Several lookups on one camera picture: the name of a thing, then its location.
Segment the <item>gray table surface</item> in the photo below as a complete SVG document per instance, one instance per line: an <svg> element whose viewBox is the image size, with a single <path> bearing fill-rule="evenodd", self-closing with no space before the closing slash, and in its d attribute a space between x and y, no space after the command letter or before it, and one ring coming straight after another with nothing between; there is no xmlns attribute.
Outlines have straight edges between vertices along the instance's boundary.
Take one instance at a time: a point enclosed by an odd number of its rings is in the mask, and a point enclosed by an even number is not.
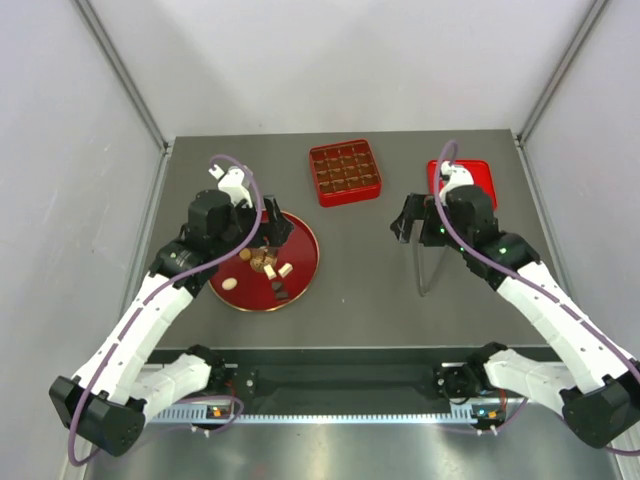
<svg viewBox="0 0 640 480"><path fill-rule="evenodd" d="M145 438L160 430L150 426ZM581 443L553 413L528 406L504 433L433 425L238 425L177 431L121 459L99 455L91 480L616 480L615 457Z"/></svg>
<svg viewBox="0 0 640 480"><path fill-rule="evenodd" d="M366 138L382 176L379 198L334 208L318 204L309 150ZM410 245L389 224L410 192L425 192L428 160L450 138L460 158L486 160L498 197L501 227L524 236L551 265L534 202L512 135L507 130L179 137L150 241L147 263L177 234L195 194L214 184L208 160L225 153L248 165L263 194L302 218L321 251L318 272L295 302L269 313L240 312L208 288L169 328L160 347L404 347L541 344L542 338L511 306L472 275L457 255L427 297L421 298ZM425 269L438 249L425 252Z"/></svg>

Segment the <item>brown snack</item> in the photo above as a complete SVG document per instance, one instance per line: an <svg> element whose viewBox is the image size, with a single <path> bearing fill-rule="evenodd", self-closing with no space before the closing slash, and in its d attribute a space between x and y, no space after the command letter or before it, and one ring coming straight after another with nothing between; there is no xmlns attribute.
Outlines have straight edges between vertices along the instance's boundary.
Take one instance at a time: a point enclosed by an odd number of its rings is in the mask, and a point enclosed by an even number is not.
<svg viewBox="0 0 640 480"><path fill-rule="evenodd" d="M320 183L328 182L329 180L331 180L331 177L329 177L329 172L318 172L316 174L316 177L318 178L318 182Z"/></svg>
<svg viewBox="0 0 640 480"><path fill-rule="evenodd" d="M256 248L253 250L253 258L249 262L249 265L259 273L264 272L265 265L271 265L275 268L276 263L278 263L278 258L275 256L276 253L276 248Z"/></svg>
<svg viewBox="0 0 640 480"><path fill-rule="evenodd" d="M289 292L287 292L286 290L281 290L278 293L276 293L276 300L289 300Z"/></svg>
<svg viewBox="0 0 640 480"><path fill-rule="evenodd" d="M356 159L353 157L342 157L342 166L344 167L355 167Z"/></svg>
<svg viewBox="0 0 640 480"><path fill-rule="evenodd" d="M365 187L368 187L369 185L375 185L379 182L379 180L377 175L367 175L365 177L362 177L362 182L364 183Z"/></svg>
<svg viewBox="0 0 640 480"><path fill-rule="evenodd" d="M243 261L248 262L249 260L251 260L251 250L249 250L248 248L243 248L242 250L240 250L238 256Z"/></svg>
<svg viewBox="0 0 640 480"><path fill-rule="evenodd" d="M349 178L358 178L360 176L360 174L358 173L358 169L355 167L347 167L344 169L344 174L347 177L347 179Z"/></svg>
<svg viewBox="0 0 640 480"><path fill-rule="evenodd" d="M362 180L359 178L350 178L347 181L347 184L349 185L349 188L358 188L362 186Z"/></svg>
<svg viewBox="0 0 640 480"><path fill-rule="evenodd" d="M361 165L360 166L360 174L361 175L373 175L375 170L373 169L373 165Z"/></svg>
<svg viewBox="0 0 640 480"><path fill-rule="evenodd" d="M343 190L347 189L347 182L345 182L344 180L336 180L335 182L333 182L333 189L336 192L342 192Z"/></svg>
<svg viewBox="0 0 640 480"><path fill-rule="evenodd" d="M321 183L320 184L320 191L322 193L333 193L333 185L331 185L331 183L329 183L329 182Z"/></svg>
<svg viewBox="0 0 640 480"><path fill-rule="evenodd" d="M341 168L336 168L335 170L331 170L329 172L329 175L331 176L331 180L344 180L345 179L345 174L342 171Z"/></svg>

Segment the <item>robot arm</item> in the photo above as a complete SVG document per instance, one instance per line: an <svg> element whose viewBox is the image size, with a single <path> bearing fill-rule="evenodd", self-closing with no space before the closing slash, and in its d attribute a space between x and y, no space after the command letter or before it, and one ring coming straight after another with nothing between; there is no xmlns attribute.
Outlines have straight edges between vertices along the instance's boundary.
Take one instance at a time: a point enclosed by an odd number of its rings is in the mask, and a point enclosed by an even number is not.
<svg viewBox="0 0 640 480"><path fill-rule="evenodd" d="M256 215L262 214L251 202L241 169L232 167L225 173L216 166L211 174L218 180L218 189L196 195L180 235L158 251L122 319L87 363L71 378L58 377L49 390L67 428L80 397L90 390L77 432L111 455L129 450L146 423L181 398L202 390L220 393L224 389L228 376L224 362L201 346L188 349L174 363L148 377L139 376L167 328L217 267L186 276L167 288L162 286L236 248L251 230ZM265 197L264 204L268 221L260 224L248 246L280 247L293 225L273 197ZM108 363L101 367L107 355Z"/></svg>
<svg viewBox="0 0 640 480"><path fill-rule="evenodd" d="M476 251L545 289L557 302L460 248L442 224L432 195L409 195L391 230L407 243L413 222L422 220L419 242L459 251L469 270L517 308L562 361L559 366L535 362L492 343L470 356L462 367L462 386L456 380L454 391L462 389L462 396L499 388L514 391L561 415L585 443L596 448L607 445L640 420L637 382L621 360L580 325L588 322L595 328L558 286L537 252L519 235L498 228L490 197L473 184L470 173L444 162L441 175L446 184L440 198L456 232ZM619 350L637 365L628 352Z"/></svg>

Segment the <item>food item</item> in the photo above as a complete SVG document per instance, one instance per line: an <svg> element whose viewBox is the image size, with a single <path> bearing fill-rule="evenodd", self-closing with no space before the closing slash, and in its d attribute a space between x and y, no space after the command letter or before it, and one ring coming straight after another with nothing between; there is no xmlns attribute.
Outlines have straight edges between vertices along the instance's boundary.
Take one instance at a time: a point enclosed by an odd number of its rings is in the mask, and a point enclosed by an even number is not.
<svg viewBox="0 0 640 480"><path fill-rule="evenodd" d="M233 290L237 285L238 281L233 277L227 278L222 282L222 288L224 290Z"/></svg>
<svg viewBox="0 0 640 480"><path fill-rule="evenodd" d="M331 185L331 183L329 183L329 182L321 183L320 184L320 191L322 193L333 193L333 185Z"/></svg>
<svg viewBox="0 0 640 480"><path fill-rule="evenodd" d="M249 250L248 248L243 248L238 256L245 262L248 262L249 260L251 260L251 250Z"/></svg>
<svg viewBox="0 0 640 480"><path fill-rule="evenodd" d="M347 182L345 182L344 180L336 180L335 182L333 182L333 189L336 192L342 192L343 190L347 189Z"/></svg>
<svg viewBox="0 0 640 480"><path fill-rule="evenodd" d="M278 263L277 253L278 250L276 248L256 248L253 250L253 257L249 261L249 265L254 271L262 273L266 265L276 266L276 263Z"/></svg>
<svg viewBox="0 0 640 480"><path fill-rule="evenodd" d="M278 274L280 274L280 276L282 278L284 278L287 275L289 275L292 271L293 271L293 265L291 265L290 263L285 263L282 266L282 268L280 268L280 270L278 270Z"/></svg>
<svg viewBox="0 0 640 480"><path fill-rule="evenodd" d="M286 290L281 290L278 293L276 293L276 300L289 300L289 292L287 292Z"/></svg>
<svg viewBox="0 0 640 480"><path fill-rule="evenodd" d="M269 280L273 280L277 276L275 270L273 269L273 267L271 265L265 265L264 266L264 273L267 274L267 278Z"/></svg>
<svg viewBox="0 0 640 480"><path fill-rule="evenodd" d="M331 180L344 180L346 178L341 168L336 168L335 170L331 170L329 172L329 175L331 176Z"/></svg>

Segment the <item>purple cable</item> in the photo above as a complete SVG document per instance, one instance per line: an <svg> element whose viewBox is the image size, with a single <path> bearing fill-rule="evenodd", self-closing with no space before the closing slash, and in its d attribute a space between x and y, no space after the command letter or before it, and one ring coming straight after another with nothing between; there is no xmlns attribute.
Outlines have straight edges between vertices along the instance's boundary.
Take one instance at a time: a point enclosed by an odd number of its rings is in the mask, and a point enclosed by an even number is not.
<svg viewBox="0 0 640 480"><path fill-rule="evenodd" d="M215 430L207 430L211 433L222 433L226 430L229 429L229 427L231 427L231 425L233 425L236 420L238 420L238 418L240 418L240 415L242 415L242 412L244 412L244 402L242 400L240 400L238 397L234 397L231 395L214 395L214 396L208 396L208 397L197 397L197 398L187 398L187 399L183 399L178 401L177 403L196 403L196 402L211 402L211 401L218 401L218 400L230 400L234 403L236 403L238 405L238 411L234 412L233 417L231 418L231 420L229 420L227 423L223 424L221 427L215 429ZM192 426L191 425L176 425L173 427L169 427L169 428L164 428L162 430L160 430L159 432L154 433L153 435L151 435L149 438L146 438L144 441L138 441L136 443L136 445L127 452L127 454L123 457L116 459L109 459L107 461L107 459L105 459L104 466L108 469L108 470L114 470L115 468L120 467L124 462L126 462L129 458L131 458L131 456L135 453L138 452L140 450L142 450L144 447L146 447L147 445L149 445L151 442L156 441L159 437L164 436L165 434L169 433L169 432L175 432L178 430L191 430Z"/></svg>
<svg viewBox="0 0 640 480"><path fill-rule="evenodd" d="M260 194L260 189L258 188L258 184L256 183L255 178L253 178L253 173L251 173L251 171L248 168L246 168L244 165L238 162L235 158L232 158L228 155L214 155L209 162L211 168L213 168L217 160L226 160L230 162L231 164L240 168L244 172L246 177L249 179L249 183L251 184L251 188L253 190L253 195L255 196L255 207L256 207L256 220L253 223L253 227L251 228L251 231L246 236L246 238L240 243L240 245L238 245L236 248L231 250L229 253L222 255L221 257L216 258L215 260L212 260L208 263L205 263L204 265L200 265L199 267L195 267L195 268L192 268L191 270L187 270L186 272L176 275L175 277L171 277L169 280L167 280L165 283L163 283L158 288L156 288L153 292L151 292L149 296L143 300L142 302L143 307L138 308L135 312L133 312L133 315L131 315L131 318L123 327L122 331L120 332L120 335L118 335L118 341L121 342L124 339L125 335L131 328L131 325L133 325L133 322L135 322L138 316L140 315L140 312L142 312L143 308L146 307L149 304L149 302L151 302L151 300L153 300L153 298L158 293L160 293L162 290L164 290L168 286L173 285L175 282L179 282L180 280L186 277L189 277L196 273L200 273L204 270L208 270L212 267L215 267L216 265L219 265L220 263L224 262L225 260L228 260L234 255L237 255L238 252L240 252L240 250L242 250L244 247L247 246L247 244L251 241L251 239L254 237L254 235L258 231L258 228L260 227L260 222L262 221L263 205L262 205L262 195ZM93 377L91 377L91 380L89 380L89 383L84 389L84 392L82 392L82 395L80 395L80 399L78 400L76 409L73 412L73 417L71 418L71 425L69 426L69 439L67 441L67 455L69 456L69 463L74 467L81 467L82 465L85 465L92 458L94 458L100 451L99 449L96 449L93 452L91 452L86 458L82 460L78 460L76 458L76 452L75 452L76 434L78 431L78 424L80 423L80 415L84 410L84 407L87 403L87 399L89 398L89 394L91 393L91 390L93 390L93 387L95 386L98 379L100 378L100 375L102 375L102 372L104 371L106 366L109 364L109 360L111 359L114 352L118 348L118 345L119 345L118 343L114 343L113 345L111 345L111 347L109 347L109 351L104 356L104 359L96 369L95 373L93 374Z"/></svg>
<svg viewBox="0 0 640 480"><path fill-rule="evenodd" d="M558 305L558 307L562 308L574 320L578 321L580 325L582 325L591 335L593 335L600 342L602 342L602 344L605 347L607 347L607 349L609 349L611 353L613 353L615 357L618 360L620 360L620 362L631 372L631 375L633 375L633 378L640 384L640 372L638 372L638 370L633 365L633 363L631 363L631 361L629 361L629 359L625 357L625 355L618 349L618 347L616 347L605 335L598 332L598 330L595 327L593 327L589 322L583 321L580 314L574 311L570 306L561 304L559 298L549 293L541 286L536 285L529 279L524 278L522 275L519 275L517 272L509 268L506 268L500 265L499 263L494 262L490 258L485 257L481 253L477 252L476 250L473 249L473 247L468 245L467 242L465 242L460 235L458 235L458 232L456 232L456 230L453 228L453 225L451 225L451 222L449 221L449 218L447 217L447 214L444 211L444 207L442 206L440 195L438 195L438 192L440 191L439 189L440 175L438 174L438 172L441 171L442 163L444 162L447 153L451 149L453 149L453 151L452 151L452 155L451 155L451 159L449 160L449 163L451 164L455 163L456 158L458 156L458 142L456 142L455 140L449 140L442 148L442 152L440 152L440 156L438 157L438 162L436 163L436 169L435 169L436 174L433 176L433 185L432 185L433 192L434 192L434 200L436 204L436 210L438 210L438 215L440 216L440 220L442 221L444 227L447 229L447 233L451 235L451 238L453 238L456 241L456 243L460 245L460 247L464 248L466 252L472 257L476 258L477 260L480 260L482 263L484 263L485 265L488 265L494 270L497 270L500 273L503 273L521 283L524 283L526 286L534 289L540 295L544 295L553 303ZM607 450L617 455L640 456L640 450L625 452L625 451L614 449L611 447L608 447Z"/></svg>

